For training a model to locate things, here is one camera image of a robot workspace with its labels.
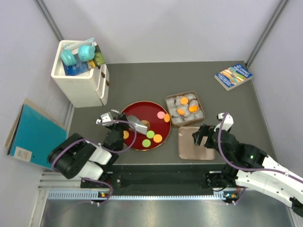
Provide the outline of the orange round cookie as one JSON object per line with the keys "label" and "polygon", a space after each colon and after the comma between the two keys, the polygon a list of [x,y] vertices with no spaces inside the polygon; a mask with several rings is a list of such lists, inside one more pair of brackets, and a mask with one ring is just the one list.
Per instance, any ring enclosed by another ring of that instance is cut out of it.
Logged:
{"label": "orange round cookie", "polygon": [[168,113],[164,114],[164,121],[165,122],[170,122],[170,115]]}
{"label": "orange round cookie", "polygon": [[129,132],[128,131],[123,131],[123,138],[126,140],[129,137]]}
{"label": "orange round cookie", "polygon": [[184,116],[186,114],[186,111],[185,111],[184,108],[178,108],[177,112],[178,112],[179,115],[182,115],[182,116]]}
{"label": "orange round cookie", "polygon": [[182,97],[180,99],[180,104],[181,105],[187,105],[188,104],[188,98],[187,97]]}
{"label": "orange round cookie", "polygon": [[155,143],[161,143],[162,140],[163,140],[163,137],[160,134],[155,134],[154,137],[153,137],[153,141]]}

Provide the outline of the square gold cookie tin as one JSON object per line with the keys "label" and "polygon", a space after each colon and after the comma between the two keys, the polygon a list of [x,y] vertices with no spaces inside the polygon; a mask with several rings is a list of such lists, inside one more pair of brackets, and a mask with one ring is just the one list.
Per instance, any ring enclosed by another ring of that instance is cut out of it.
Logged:
{"label": "square gold cookie tin", "polygon": [[[182,97],[188,98],[187,105],[181,105],[180,99]],[[205,112],[202,108],[202,105],[198,99],[198,95],[195,91],[189,91],[184,93],[179,93],[175,95],[170,95],[165,98],[165,104],[170,115],[171,125],[174,128],[179,128],[182,126],[189,126],[196,123],[201,123],[205,118]],[[191,113],[189,111],[189,107],[197,105],[199,106],[199,110]],[[177,112],[178,108],[184,108],[186,114],[184,116],[179,115]]]}

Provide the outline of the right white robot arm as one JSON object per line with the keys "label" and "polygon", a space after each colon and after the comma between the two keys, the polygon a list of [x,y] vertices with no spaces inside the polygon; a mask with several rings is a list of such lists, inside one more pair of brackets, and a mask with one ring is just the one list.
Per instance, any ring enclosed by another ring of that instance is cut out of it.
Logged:
{"label": "right white robot arm", "polygon": [[230,133],[234,124],[229,113],[217,115],[216,126],[202,124],[192,134],[196,146],[216,150],[225,161],[217,180],[221,187],[253,189],[272,197],[303,215],[303,179],[276,162],[269,154],[239,142]]}

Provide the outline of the teal folder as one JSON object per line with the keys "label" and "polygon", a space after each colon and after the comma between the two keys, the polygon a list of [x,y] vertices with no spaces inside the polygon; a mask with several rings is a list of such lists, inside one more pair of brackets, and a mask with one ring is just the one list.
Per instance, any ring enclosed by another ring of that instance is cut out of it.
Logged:
{"label": "teal folder", "polygon": [[51,168],[47,158],[67,139],[66,127],[29,99],[25,99],[5,142],[7,156]]}

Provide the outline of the green card in box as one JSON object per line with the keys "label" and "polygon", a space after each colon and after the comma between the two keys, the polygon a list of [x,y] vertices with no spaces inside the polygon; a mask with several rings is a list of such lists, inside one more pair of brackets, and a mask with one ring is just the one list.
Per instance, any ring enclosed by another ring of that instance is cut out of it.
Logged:
{"label": "green card in box", "polygon": [[99,68],[101,69],[101,66],[105,64],[106,61],[103,57],[103,54],[99,48],[98,45],[95,46],[95,56],[92,60],[87,62],[89,69]]}

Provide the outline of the teal headphones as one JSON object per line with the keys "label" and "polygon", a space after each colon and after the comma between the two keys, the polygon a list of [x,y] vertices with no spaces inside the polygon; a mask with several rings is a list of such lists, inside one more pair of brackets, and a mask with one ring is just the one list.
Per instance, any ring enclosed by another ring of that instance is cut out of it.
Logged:
{"label": "teal headphones", "polygon": [[78,50],[78,58],[81,62],[93,60],[96,50],[94,38],[66,45],[60,54],[60,58],[66,66],[74,66],[77,64],[76,57],[72,53],[72,51],[76,49]]}

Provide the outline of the orange fish-shaped cookie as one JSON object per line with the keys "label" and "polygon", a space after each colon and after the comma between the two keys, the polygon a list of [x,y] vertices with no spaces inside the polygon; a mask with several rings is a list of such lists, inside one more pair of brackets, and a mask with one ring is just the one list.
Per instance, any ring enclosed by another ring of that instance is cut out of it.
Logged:
{"label": "orange fish-shaped cookie", "polygon": [[191,112],[191,113],[194,113],[194,112],[196,112],[196,111],[198,111],[199,110],[199,106],[197,106],[197,105],[193,105],[193,106],[190,106],[189,107],[189,111]]}

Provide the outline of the gold tin lid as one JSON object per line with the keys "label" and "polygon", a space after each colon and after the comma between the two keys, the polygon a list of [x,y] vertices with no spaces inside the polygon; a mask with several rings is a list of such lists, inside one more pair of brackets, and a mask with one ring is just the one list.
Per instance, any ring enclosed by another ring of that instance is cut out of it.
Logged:
{"label": "gold tin lid", "polygon": [[178,129],[178,155],[183,160],[212,161],[215,159],[215,150],[206,148],[207,137],[203,137],[200,146],[196,146],[192,134],[197,132],[199,127],[180,127]]}

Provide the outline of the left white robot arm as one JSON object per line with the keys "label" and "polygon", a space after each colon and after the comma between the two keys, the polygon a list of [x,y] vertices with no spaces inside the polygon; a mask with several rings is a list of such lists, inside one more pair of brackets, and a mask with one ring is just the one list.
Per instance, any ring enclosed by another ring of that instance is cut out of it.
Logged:
{"label": "left white robot arm", "polygon": [[104,173],[106,168],[135,142],[136,137],[125,148],[124,132],[132,129],[136,136],[137,130],[135,122],[117,110],[102,114],[96,124],[109,129],[102,143],[90,141],[74,133],[50,152],[47,161],[53,171],[61,173],[66,179],[90,178],[100,188],[107,183],[107,175]]}

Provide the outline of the colourful paperback book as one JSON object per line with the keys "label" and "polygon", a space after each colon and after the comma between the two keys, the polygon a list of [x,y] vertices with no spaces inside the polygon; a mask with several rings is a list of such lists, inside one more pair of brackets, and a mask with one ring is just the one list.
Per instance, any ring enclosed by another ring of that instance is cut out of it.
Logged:
{"label": "colourful paperback book", "polygon": [[241,64],[236,64],[214,75],[214,78],[227,90],[231,90],[249,80],[253,74]]}

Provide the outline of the white storage drawer box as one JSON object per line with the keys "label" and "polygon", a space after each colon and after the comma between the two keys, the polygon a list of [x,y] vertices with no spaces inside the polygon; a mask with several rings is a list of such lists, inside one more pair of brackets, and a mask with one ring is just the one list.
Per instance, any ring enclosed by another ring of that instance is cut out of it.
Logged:
{"label": "white storage drawer box", "polygon": [[109,92],[109,72],[106,64],[101,68],[90,69],[76,76],[67,76],[60,53],[76,40],[59,42],[51,76],[76,108],[103,106],[107,104]]}

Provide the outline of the round red lacquer tray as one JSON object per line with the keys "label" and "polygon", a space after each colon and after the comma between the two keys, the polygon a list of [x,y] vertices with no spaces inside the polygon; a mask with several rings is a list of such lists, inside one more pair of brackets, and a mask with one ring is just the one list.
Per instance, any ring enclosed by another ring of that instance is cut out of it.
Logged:
{"label": "round red lacquer tray", "polygon": [[[163,111],[164,113],[168,114],[168,111],[165,110],[164,107],[151,101],[135,102],[123,109],[123,114],[126,114],[126,116],[134,115],[148,127],[148,131],[152,130],[155,132],[155,134],[160,134],[163,137],[161,143],[155,143],[153,139],[147,138],[146,135],[137,133],[137,135],[135,136],[134,131],[130,128],[128,130],[129,137],[125,140],[126,146],[132,145],[132,149],[139,151],[147,151],[157,148],[162,143],[164,143],[165,139],[167,139],[167,137],[169,136],[171,124],[170,122],[165,122],[164,119],[159,119],[157,117],[157,113],[159,111]],[[150,147],[144,148],[142,146],[142,141],[144,139],[149,139],[151,141]]]}

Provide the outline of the green round cookie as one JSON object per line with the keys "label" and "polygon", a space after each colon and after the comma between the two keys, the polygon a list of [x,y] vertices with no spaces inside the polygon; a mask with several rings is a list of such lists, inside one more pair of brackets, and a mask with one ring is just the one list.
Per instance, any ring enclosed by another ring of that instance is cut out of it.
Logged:
{"label": "green round cookie", "polygon": [[147,138],[153,139],[154,136],[155,136],[155,132],[154,131],[152,131],[152,130],[147,131],[147,133],[146,133],[146,137]]}
{"label": "green round cookie", "polygon": [[143,146],[144,148],[150,147],[150,146],[151,146],[151,141],[150,141],[149,139],[144,139],[144,140],[142,141],[142,146]]}

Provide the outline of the pink round cookie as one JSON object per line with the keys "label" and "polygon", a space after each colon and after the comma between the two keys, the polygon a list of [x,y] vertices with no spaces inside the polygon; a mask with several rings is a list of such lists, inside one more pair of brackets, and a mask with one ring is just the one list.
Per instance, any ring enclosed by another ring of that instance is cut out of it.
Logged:
{"label": "pink round cookie", "polygon": [[157,113],[157,117],[158,117],[159,119],[164,119],[164,116],[165,116],[165,113],[164,113],[163,111],[159,111],[159,112]]}

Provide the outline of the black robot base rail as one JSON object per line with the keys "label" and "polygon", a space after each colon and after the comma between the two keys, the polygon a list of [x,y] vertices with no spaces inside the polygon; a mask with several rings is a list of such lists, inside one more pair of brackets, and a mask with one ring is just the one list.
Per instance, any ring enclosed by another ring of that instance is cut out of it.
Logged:
{"label": "black robot base rail", "polygon": [[143,191],[169,187],[191,186],[194,189],[236,187],[233,178],[225,175],[223,165],[167,164],[167,165],[113,165],[98,178],[110,184],[115,192]]}

